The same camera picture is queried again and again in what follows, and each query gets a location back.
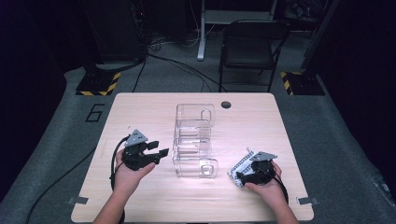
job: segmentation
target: white desk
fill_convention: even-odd
[[[221,102],[231,108],[224,109]],[[125,207],[129,222],[260,222],[274,214],[259,195],[238,188],[228,177],[230,170],[247,155],[246,148],[278,156],[282,180],[288,189],[290,207],[299,220],[310,220],[310,205],[299,205],[296,197],[307,197],[297,162],[275,98],[270,93],[121,93],[108,115],[98,147],[79,194],[88,198],[76,204],[72,220],[92,222],[111,194],[110,163],[117,143],[134,129],[149,141],[160,141],[158,152],[172,150],[178,104],[213,104],[216,123],[212,128],[212,158],[219,161],[214,179],[177,178],[172,156],[161,159],[140,182]]]
[[[261,11],[227,11],[227,10],[206,10],[205,0],[202,0],[201,10],[201,40],[199,43],[197,60],[202,61],[205,54],[205,24],[229,24],[239,20],[271,20],[274,17],[276,2],[272,0],[269,12]]]

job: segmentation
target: person's right hand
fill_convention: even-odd
[[[273,161],[271,161],[271,163],[274,165],[276,174],[280,178],[282,174],[282,170]],[[272,179],[270,182],[268,182],[265,185],[246,183],[245,187],[258,193],[262,197],[262,199],[272,208],[287,203],[282,188],[274,179]]]

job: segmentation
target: wooden table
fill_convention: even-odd
[[[232,104],[225,109],[224,101]],[[212,128],[212,158],[219,161],[214,179],[177,178],[172,145],[178,104],[213,104],[216,121]],[[148,141],[160,141],[157,149],[169,147],[169,155],[141,182],[125,207],[125,221],[132,222],[258,222],[274,220],[271,209],[254,192],[238,188],[227,175],[247,155],[247,147],[278,156],[282,180],[288,189],[290,207],[299,220],[310,220],[310,205],[297,162],[276,100],[270,93],[120,93],[116,96],[93,155],[72,220],[92,222],[111,194],[110,163],[117,143],[133,130]]]

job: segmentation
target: chair seat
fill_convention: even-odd
[[[271,44],[266,39],[230,37],[224,49],[224,66],[234,68],[272,69]]]

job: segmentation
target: gray carpet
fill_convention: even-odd
[[[162,44],[155,55],[181,61],[206,76],[218,80],[221,38],[206,42],[205,60],[197,62],[198,45]],[[310,197],[319,199],[315,217],[308,223],[396,223],[396,210],[374,182],[381,178],[351,136],[331,97],[289,96],[279,73],[299,71],[308,39],[292,34],[282,49],[272,94],[284,120],[295,157]],[[124,64],[107,64],[114,68]],[[55,180],[82,160],[95,147],[114,97],[130,92],[143,64],[121,73],[109,96],[77,96],[75,89],[83,69],[65,74],[67,89],[34,154],[26,163],[0,205],[0,223],[23,223],[40,194]],[[212,91],[218,86],[206,80]],[[148,57],[136,92],[198,92],[200,78],[170,63]],[[209,91],[204,85],[203,91]],[[98,122],[86,122],[92,107],[102,111]],[[73,205],[69,197],[78,196],[91,156],[55,184],[38,202],[29,223],[72,223]]]

